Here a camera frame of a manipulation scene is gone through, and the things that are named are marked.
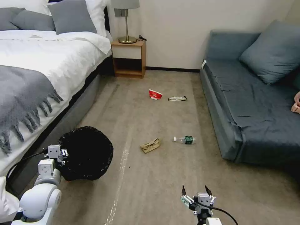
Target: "water bottle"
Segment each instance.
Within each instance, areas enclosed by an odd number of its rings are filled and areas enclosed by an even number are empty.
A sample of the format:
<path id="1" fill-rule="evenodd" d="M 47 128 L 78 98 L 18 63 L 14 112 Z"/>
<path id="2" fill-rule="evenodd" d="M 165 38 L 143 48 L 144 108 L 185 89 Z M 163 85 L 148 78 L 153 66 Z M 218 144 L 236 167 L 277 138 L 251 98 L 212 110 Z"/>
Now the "water bottle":
<path id="1" fill-rule="evenodd" d="M 174 142 L 180 142 L 182 144 L 193 144 L 195 143 L 195 138 L 192 136 L 184 136 L 184 137 L 174 137 Z"/>

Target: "gray pillow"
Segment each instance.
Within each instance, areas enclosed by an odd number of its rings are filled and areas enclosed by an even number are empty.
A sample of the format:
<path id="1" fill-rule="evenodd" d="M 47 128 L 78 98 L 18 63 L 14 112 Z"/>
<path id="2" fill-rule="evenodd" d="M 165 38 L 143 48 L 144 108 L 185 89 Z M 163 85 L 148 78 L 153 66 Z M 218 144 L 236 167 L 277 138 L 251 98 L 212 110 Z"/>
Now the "gray pillow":
<path id="1" fill-rule="evenodd" d="M 273 21 L 240 60 L 266 84 L 273 84 L 300 65 L 300 26 Z"/>
<path id="2" fill-rule="evenodd" d="M 63 0 L 48 5 L 57 34 L 90 31 L 97 33 L 85 0 Z"/>
<path id="3" fill-rule="evenodd" d="M 4 30 L 19 30 L 18 27 L 12 24 L 13 18 L 18 15 L 23 8 L 0 8 L 0 31 Z"/>
<path id="4" fill-rule="evenodd" d="M 13 19 L 12 23 L 21 30 L 55 30 L 55 25 L 51 16 L 28 10 L 21 11 Z"/>

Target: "floor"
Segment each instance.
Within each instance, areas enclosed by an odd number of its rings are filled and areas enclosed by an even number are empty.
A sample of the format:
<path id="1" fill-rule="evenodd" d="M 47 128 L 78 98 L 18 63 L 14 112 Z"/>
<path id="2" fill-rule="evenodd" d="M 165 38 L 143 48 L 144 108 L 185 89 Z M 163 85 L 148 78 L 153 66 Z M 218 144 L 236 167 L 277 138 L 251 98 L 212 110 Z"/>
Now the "floor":
<path id="1" fill-rule="evenodd" d="M 152 100 L 148 89 L 161 92 Z M 186 102 L 168 102 L 171 96 Z M 101 92 L 80 126 L 94 126 L 113 143 L 107 173 L 96 181 L 62 181 L 62 201 L 53 224 L 197 224 L 180 201 L 187 194 L 217 196 L 215 207 L 239 224 L 299 224 L 299 185 L 271 169 L 223 160 L 213 130 L 199 74 L 147 71 L 143 80 L 104 77 Z M 196 144 L 172 142 L 191 135 Z M 162 138 L 144 154 L 139 145 Z M 214 211 L 223 225 L 233 224 Z"/>

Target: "crumpled wrapper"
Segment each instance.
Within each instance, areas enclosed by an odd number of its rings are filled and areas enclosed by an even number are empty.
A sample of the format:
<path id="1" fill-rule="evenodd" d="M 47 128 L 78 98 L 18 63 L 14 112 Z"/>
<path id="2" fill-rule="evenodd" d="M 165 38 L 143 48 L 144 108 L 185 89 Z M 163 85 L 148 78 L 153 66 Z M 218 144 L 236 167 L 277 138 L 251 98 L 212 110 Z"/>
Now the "crumpled wrapper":
<path id="1" fill-rule="evenodd" d="M 291 111 L 294 112 L 294 113 L 299 113 L 299 114 L 300 114 L 300 107 L 297 105 L 297 103 L 295 103 L 295 104 L 292 106 Z"/>
<path id="2" fill-rule="evenodd" d="M 168 98 L 169 102 L 178 102 L 178 101 L 186 101 L 187 97 L 183 96 L 183 97 L 170 97 Z"/>
<path id="3" fill-rule="evenodd" d="M 144 153 L 148 153 L 148 152 L 151 152 L 151 151 L 157 149 L 160 145 L 161 145 L 161 139 L 157 138 L 147 144 L 140 145 L 140 147 Z"/>

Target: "crumpled paper bag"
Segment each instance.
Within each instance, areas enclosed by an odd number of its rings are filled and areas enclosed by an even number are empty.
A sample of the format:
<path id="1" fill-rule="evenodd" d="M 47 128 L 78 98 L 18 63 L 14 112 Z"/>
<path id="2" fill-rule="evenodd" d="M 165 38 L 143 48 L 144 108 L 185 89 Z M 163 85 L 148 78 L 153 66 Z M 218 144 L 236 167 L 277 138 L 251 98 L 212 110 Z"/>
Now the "crumpled paper bag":
<path id="1" fill-rule="evenodd" d="M 299 113 L 299 114 L 300 114 L 300 107 L 297 105 L 297 103 L 295 103 L 295 104 L 292 106 L 291 111 L 294 112 L 294 113 Z"/>
<path id="2" fill-rule="evenodd" d="M 140 145 L 140 147 L 144 151 L 144 153 L 148 153 L 157 149 L 160 145 L 161 145 L 161 139 L 157 138 L 147 144 Z"/>

